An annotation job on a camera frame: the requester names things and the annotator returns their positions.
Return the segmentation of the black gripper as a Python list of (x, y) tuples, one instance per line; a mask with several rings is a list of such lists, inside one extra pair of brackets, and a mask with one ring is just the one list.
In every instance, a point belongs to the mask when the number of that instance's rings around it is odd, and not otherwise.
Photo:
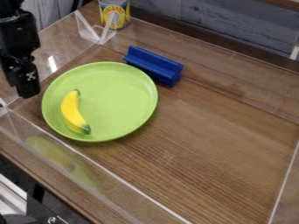
[(8, 84), (31, 98), (42, 91), (32, 53), (42, 46), (36, 19), (27, 10), (0, 10), (0, 63)]

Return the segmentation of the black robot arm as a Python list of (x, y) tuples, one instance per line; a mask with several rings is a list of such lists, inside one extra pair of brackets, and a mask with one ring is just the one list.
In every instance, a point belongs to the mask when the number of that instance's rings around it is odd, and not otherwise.
[(32, 53), (40, 48), (34, 14), (22, 8), (24, 0), (0, 0), (0, 65), (8, 84), (23, 98), (40, 93)]

